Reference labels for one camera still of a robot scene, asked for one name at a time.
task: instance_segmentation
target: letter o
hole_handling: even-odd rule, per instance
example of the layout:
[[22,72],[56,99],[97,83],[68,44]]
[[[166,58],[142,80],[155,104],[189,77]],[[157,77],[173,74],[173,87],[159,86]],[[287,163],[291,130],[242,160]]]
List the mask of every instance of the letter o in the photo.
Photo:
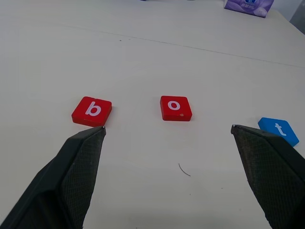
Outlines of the letter o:
[[173,111],[178,111],[180,109],[180,104],[176,101],[169,101],[167,105]]

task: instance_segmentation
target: wall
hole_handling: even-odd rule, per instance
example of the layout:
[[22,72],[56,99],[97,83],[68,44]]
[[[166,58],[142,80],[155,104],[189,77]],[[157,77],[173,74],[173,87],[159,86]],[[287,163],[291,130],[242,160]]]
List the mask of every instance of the wall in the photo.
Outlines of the wall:
[[290,21],[301,2],[302,0],[274,0],[272,8],[280,11]]

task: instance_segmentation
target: red letter tile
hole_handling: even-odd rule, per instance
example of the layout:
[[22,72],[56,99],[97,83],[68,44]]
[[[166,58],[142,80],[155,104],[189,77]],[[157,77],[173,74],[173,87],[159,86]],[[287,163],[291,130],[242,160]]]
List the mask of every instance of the red letter tile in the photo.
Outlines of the red letter tile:
[[83,97],[72,114],[74,123],[92,127],[104,126],[111,112],[112,104],[109,101]]
[[186,97],[161,96],[162,118],[164,121],[190,121],[192,111]]

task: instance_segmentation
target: white table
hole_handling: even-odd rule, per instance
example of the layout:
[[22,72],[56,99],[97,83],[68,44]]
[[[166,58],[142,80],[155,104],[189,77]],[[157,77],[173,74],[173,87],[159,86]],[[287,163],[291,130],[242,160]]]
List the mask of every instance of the white table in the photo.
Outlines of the white table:
[[[268,229],[232,124],[287,120],[305,156],[305,37],[217,0],[0,2],[0,222],[64,141],[84,96],[109,100],[85,229]],[[187,96],[188,123],[162,95]],[[181,167],[191,175],[185,175]]]

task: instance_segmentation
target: purple box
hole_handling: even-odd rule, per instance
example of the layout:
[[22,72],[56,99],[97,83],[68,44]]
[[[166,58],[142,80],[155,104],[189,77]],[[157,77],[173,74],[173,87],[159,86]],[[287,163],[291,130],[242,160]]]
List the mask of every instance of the purple box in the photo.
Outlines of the purple box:
[[224,7],[265,18],[274,0],[224,0]]

